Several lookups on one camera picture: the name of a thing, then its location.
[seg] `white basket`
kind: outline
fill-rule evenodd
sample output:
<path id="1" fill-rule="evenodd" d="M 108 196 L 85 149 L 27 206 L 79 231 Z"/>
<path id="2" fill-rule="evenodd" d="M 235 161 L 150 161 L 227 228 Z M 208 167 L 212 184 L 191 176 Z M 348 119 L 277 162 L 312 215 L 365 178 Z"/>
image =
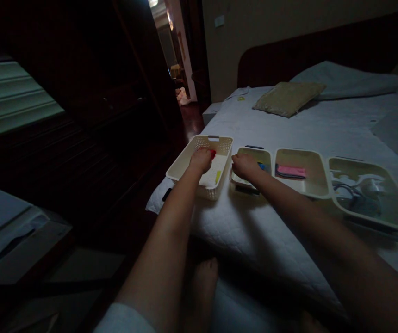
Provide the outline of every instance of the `white basket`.
<path id="1" fill-rule="evenodd" d="M 199 148 L 216 150 L 216 157 L 211 162 L 211 168 L 202 175 L 196 192 L 199 197 L 216 201 L 224 185 L 223 178 L 227 174 L 230 165 L 232 145 L 232 137 L 196 135 L 184 150 L 182 150 L 182 153 L 170 166 L 165 175 L 176 183 L 189 166 L 191 156 L 196 150 Z M 221 175 L 216 183 L 218 171 L 221 171 Z"/>
<path id="2" fill-rule="evenodd" d="M 237 153 L 241 154 L 248 154 L 253 156 L 257 162 L 260 162 L 265 165 L 265 172 L 268 174 L 272 174 L 272 155 L 268 150 L 265 150 L 263 147 L 256 147 L 256 146 L 245 146 L 245 147 L 240 147 L 237 150 Z M 259 195 L 259 191 L 251 185 L 248 181 L 243 180 L 242 178 L 239 178 L 238 176 L 235 175 L 233 170 L 230 171 L 230 182 L 233 183 L 234 189 L 237 192 L 243 192 L 249 195 Z"/>
<path id="3" fill-rule="evenodd" d="M 338 208 L 344 216 L 359 218 L 361 220 L 378 224 L 385 228 L 398 230 L 398 183 L 394 177 L 382 166 L 372 163 L 365 163 L 359 160 L 351 160 L 342 157 L 329 158 L 329 169 L 341 170 L 345 172 L 351 179 L 358 180 L 359 175 L 362 174 L 376 174 L 384 178 L 384 193 L 380 196 L 382 214 L 379 217 L 370 217 L 363 214 L 358 214 L 342 207 L 334 193 L 332 194 L 332 201 L 336 208 Z"/>
<path id="4" fill-rule="evenodd" d="M 284 179 L 275 176 L 277 180 L 295 191 L 314 199 L 329 199 L 331 197 L 327 170 L 319 153 L 304 149 L 279 148 L 275 154 L 273 165 L 275 164 L 305 169 L 306 178 L 304 180 Z"/>

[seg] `white bedsheet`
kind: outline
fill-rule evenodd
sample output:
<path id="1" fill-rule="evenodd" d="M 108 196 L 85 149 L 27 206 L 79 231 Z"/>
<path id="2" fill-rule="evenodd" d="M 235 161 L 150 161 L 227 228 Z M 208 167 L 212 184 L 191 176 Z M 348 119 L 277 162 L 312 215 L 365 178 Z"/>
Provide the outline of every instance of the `white bedsheet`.
<path id="1" fill-rule="evenodd" d="M 386 167 L 398 180 L 398 156 L 371 131 L 376 121 L 398 109 L 398 93 L 377 97 L 311 102 L 290 119 L 252 110 L 251 106 L 270 87 L 243 88 L 224 101 L 221 110 L 202 134 L 231 136 L 233 153 L 240 146 L 254 145 L 269 150 L 305 148 L 324 158 L 343 156 Z M 243 94 L 244 101 L 236 96 Z M 197 199 L 192 233 L 219 251 L 260 273 L 290 282 L 344 315 L 344 309 L 324 276 L 300 242 L 264 200 L 234 193 L 228 175 L 216 202 Z M 158 213 L 168 187 L 165 179 L 154 191 L 147 210 Z M 398 242 L 352 225 L 352 229 L 398 271 Z"/>

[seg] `ceiling light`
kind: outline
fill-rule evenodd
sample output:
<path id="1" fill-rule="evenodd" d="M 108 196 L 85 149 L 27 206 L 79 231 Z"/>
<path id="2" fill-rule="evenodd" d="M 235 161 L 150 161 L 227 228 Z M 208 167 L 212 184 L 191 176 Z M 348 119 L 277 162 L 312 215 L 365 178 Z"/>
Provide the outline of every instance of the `ceiling light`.
<path id="1" fill-rule="evenodd" d="M 150 7 L 154 7 L 157 5 L 157 3 L 159 2 L 159 0 L 148 0 L 149 2 L 149 6 Z"/>

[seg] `toe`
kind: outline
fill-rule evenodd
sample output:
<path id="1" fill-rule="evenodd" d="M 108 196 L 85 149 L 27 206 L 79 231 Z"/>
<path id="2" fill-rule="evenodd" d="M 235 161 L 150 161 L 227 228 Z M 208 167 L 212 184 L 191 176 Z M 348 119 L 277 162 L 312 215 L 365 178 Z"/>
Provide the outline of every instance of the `toe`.
<path id="1" fill-rule="evenodd" d="M 213 270 L 213 271 L 217 271 L 218 270 L 218 266 L 219 266 L 219 264 L 218 264 L 218 260 L 216 259 L 216 258 L 213 258 L 213 259 L 211 259 L 210 260 L 210 268 Z"/>

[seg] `foot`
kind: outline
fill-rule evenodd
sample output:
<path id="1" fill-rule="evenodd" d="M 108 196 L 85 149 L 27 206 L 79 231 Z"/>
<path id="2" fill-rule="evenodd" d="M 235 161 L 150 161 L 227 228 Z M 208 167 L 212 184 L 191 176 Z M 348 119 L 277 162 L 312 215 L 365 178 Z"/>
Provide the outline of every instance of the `foot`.
<path id="1" fill-rule="evenodd" d="M 208 332 L 217 281 L 218 261 L 216 258 L 203 261 L 196 266 L 187 296 L 185 332 Z"/>
<path id="2" fill-rule="evenodd" d="M 301 333 L 330 333 L 327 328 L 321 325 L 321 323 L 307 311 L 303 311 L 301 315 L 300 323 Z"/>

